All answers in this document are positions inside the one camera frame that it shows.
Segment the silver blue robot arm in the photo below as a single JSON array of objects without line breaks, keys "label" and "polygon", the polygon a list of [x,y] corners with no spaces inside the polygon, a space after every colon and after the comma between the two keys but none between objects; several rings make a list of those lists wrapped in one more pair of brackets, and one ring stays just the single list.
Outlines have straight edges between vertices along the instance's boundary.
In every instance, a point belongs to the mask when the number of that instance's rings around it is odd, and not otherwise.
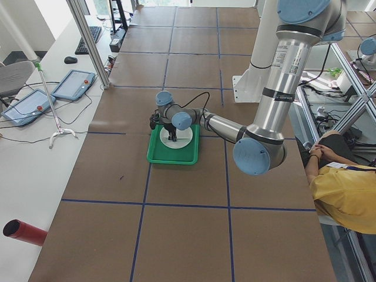
[{"label": "silver blue robot arm", "polygon": [[261,94],[256,117],[248,126],[215,115],[205,108],[184,108],[172,94],[156,95],[157,110],[150,117],[150,128],[162,125],[169,140],[177,130],[200,124],[234,143],[233,159],[249,175],[265,174],[284,162],[287,151],[281,132],[311,48],[322,42],[340,41],[345,31],[345,1],[277,1],[272,9],[277,45],[270,72]]}]

